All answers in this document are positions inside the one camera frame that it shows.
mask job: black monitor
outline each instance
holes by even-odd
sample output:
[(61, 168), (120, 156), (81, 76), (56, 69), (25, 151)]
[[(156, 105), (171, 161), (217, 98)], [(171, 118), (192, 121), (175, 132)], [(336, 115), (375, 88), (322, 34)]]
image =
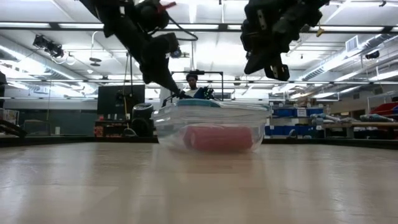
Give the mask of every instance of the black monitor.
[(124, 89), (127, 113), (131, 114), (132, 107), (145, 102), (145, 85), (131, 86), (100, 86), (98, 88), (97, 114), (124, 114), (124, 100), (121, 93)]

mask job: person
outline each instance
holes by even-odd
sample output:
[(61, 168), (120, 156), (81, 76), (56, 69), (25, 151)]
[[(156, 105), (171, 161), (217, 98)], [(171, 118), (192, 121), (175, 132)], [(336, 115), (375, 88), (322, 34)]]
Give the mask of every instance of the person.
[(198, 75), (189, 73), (186, 76), (186, 80), (189, 84), (190, 89), (188, 91), (186, 91), (185, 94), (187, 96), (194, 97), (198, 91), (198, 87), (197, 87)]

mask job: ceiling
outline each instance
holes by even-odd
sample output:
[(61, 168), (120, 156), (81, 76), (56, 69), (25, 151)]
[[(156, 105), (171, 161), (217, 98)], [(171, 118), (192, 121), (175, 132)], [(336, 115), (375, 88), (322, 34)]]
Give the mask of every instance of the ceiling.
[[(245, 19), (244, 7), (247, 1), (218, 0), (175, 0), (177, 5), (168, 10), (170, 16), (181, 23), (242, 23)], [(321, 8), (323, 25), (346, 26), (396, 26), (396, 6), (394, 1), (389, 1), (386, 6), (378, 7), (381, 1), (332, 1), (329, 6)], [(2, 14), (0, 21), (14, 22), (99, 22), (79, 1), (71, 0), (3, 0), (0, 2)], [(76, 62), (73, 65), (60, 63), (71, 72), (84, 78), (99, 79), (108, 76), (110, 79), (124, 79), (126, 71), (126, 50), (119, 40), (112, 36), (105, 38), (102, 32), (94, 35), (93, 47), (91, 38), (94, 32), (87, 31), (52, 31), (52, 30), (0, 30), (0, 35), (30, 49), (35, 54), (50, 58), (43, 50), (38, 50), (32, 43), (37, 34), (44, 35), (57, 44), (63, 45), (63, 50), (73, 55)], [(183, 33), (176, 32), (177, 37)], [(245, 51), (240, 41), (238, 32), (196, 32), (199, 40), (195, 42), (192, 52), (190, 42), (181, 42), (183, 52), (189, 52), (196, 65), (195, 68), (205, 71), (222, 71), (225, 80), (268, 80), (263, 72), (250, 76), (243, 73), (246, 63)], [(307, 69), (322, 62), (323, 59), (338, 53), (345, 48), (345, 42), (356, 34), (302, 34), (301, 43), (292, 42), (289, 56), (282, 54), (282, 60), (291, 70), (292, 79), (296, 80)], [(100, 58), (100, 67), (94, 67), (89, 58)], [(190, 58), (178, 58), (170, 61), (171, 71), (182, 71), (194, 67)], [(332, 72), (337, 76), (345, 75), (363, 65), (358, 58), (350, 60), (342, 66), (336, 67)], [(141, 80), (139, 69), (133, 65), (134, 78)], [(176, 75), (174, 79), (183, 80), (184, 75)], [(205, 75), (204, 80), (219, 80), (218, 75)], [(274, 85), (258, 85), (257, 88), (271, 89)]]

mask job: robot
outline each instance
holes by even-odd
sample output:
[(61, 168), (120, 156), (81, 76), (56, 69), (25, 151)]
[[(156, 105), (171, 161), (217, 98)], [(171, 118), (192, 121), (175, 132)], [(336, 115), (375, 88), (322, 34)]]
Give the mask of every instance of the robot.
[[(178, 52), (178, 39), (170, 32), (153, 37), (164, 29), (170, 18), (160, 0), (80, 0), (104, 24), (106, 37), (115, 35), (140, 64), (146, 84), (155, 82), (178, 96), (183, 96), (173, 81), (167, 54)], [(266, 76), (287, 81), (289, 68), (280, 54), (289, 51), (289, 44), (299, 39), (303, 26), (316, 26), (322, 17), (319, 11), (329, 0), (249, 0), (244, 8), (241, 42), (248, 60), (244, 72), (264, 69)]]

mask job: red cylindrical object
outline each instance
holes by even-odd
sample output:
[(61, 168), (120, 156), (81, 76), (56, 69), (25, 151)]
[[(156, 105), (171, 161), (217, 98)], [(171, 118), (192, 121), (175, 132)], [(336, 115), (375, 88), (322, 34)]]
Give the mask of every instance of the red cylindrical object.
[(187, 148), (208, 152), (239, 152), (253, 146), (249, 127), (187, 126), (183, 136)]

